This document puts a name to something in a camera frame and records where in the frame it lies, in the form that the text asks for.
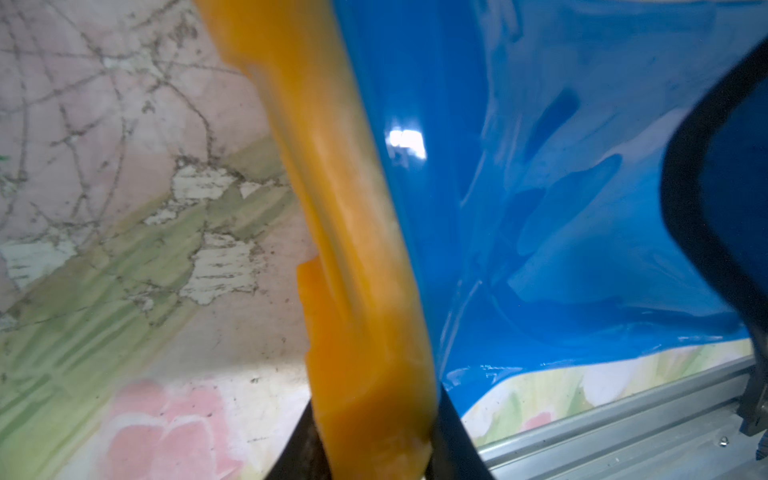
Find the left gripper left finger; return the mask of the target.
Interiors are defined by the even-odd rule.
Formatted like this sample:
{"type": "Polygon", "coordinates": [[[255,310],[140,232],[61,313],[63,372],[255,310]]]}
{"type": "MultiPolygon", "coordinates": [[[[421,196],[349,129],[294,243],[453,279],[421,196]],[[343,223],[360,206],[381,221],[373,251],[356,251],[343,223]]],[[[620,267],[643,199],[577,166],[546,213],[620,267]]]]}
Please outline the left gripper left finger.
{"type": "Polygon", "coordinates": [[[312,404],[307,403],[284,450],[266,480],[328,480],[330,467],[315,425],[312,404]]]}

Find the blue rubber boot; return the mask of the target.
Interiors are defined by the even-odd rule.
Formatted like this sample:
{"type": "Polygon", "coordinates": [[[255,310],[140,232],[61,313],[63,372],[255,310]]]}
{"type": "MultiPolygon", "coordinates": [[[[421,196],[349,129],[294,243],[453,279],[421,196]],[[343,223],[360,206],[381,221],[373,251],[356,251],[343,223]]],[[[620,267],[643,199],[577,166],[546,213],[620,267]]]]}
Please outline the blue rubber boot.
{"type": "Polygon", "coordinates": [[[763,1],[202,1],[257,87],[317,256],[297,271],[329,479],[428,479],[525,373],[746,338],[666,228],[667,146],[763,1]]]}

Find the grey blue microfibre cloth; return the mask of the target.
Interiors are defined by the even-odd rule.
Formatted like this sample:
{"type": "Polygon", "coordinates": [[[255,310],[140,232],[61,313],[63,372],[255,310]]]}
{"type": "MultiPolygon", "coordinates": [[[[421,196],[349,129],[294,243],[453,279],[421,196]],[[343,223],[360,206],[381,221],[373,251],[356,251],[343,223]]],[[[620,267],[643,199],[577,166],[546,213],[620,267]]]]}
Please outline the grey blue microfibre cloth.
{"type": "Polygon", "coordinates": [[[767,44],[696,105],[670,140],[660,198],[667,230],[756,333],[767,331],[767,44]]]}

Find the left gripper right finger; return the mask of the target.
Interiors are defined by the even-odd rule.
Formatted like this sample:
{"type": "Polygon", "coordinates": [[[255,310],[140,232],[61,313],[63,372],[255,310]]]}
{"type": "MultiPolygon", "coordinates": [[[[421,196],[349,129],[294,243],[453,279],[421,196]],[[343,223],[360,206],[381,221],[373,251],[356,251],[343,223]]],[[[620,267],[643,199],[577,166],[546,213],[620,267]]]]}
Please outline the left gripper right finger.
{"type": "Polygon", "coordinates": [[[430,480],[493,480],[472,443],[450,397],[441,388],[438,414],[431,444],[433,453],[427,466],[430,480]]]}

